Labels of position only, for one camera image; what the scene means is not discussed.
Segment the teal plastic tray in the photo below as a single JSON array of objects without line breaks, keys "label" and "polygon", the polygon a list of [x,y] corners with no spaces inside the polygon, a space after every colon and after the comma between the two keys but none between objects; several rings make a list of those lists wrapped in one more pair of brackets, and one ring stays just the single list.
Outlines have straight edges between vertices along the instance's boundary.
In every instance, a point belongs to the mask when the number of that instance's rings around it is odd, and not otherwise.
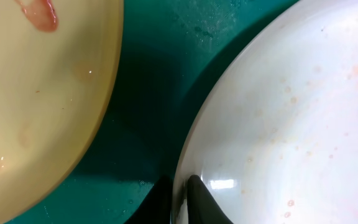
[{"label": "teal plastic tray", "polygon": [[208,93],[239,52],[294,0],[126,0],[116,83],[73,172],[14,223],[132,223],[173,179]]}]

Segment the yellow plate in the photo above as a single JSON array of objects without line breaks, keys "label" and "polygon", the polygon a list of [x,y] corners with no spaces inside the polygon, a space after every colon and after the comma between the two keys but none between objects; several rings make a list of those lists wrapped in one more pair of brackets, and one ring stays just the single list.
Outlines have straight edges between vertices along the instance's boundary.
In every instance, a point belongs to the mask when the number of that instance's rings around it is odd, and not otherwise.
[{"label": "yellow plate", "polygon": [[53,191],[107,109],[124,3],[0,1],[0,223]]}]

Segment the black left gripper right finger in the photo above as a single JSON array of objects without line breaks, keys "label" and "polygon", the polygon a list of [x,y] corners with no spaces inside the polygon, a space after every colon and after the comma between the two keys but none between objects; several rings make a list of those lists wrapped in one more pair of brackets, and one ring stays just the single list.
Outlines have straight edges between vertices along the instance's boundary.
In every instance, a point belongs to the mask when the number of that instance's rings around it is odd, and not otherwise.
[{"label": "black left gripper right finger", "polygon": [[186,183],[189,224],[232,224],[198,175]]}]

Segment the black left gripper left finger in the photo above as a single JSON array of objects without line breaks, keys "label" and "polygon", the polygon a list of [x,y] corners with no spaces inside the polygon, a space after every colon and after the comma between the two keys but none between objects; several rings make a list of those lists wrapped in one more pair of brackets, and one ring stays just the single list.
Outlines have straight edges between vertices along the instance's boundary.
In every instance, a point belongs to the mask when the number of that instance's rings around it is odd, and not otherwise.
[{"label": "black left gripper left finger", "polygon": [[172,206],[172,179],[163,176],[151,188],[132,215],[133,224],[169,224]]}]

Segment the white plate with ketchup streak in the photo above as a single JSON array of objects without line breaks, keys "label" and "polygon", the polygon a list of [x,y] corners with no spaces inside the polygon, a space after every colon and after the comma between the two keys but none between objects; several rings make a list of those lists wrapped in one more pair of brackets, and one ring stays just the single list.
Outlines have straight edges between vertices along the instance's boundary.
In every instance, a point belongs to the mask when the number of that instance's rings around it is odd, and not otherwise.
[{"label": "white plate with ketchup streak", "polygon": [[198,175],[234,223],[358,223],[358,0],[302,0],[230,64],[173,184],[187,223]]}]

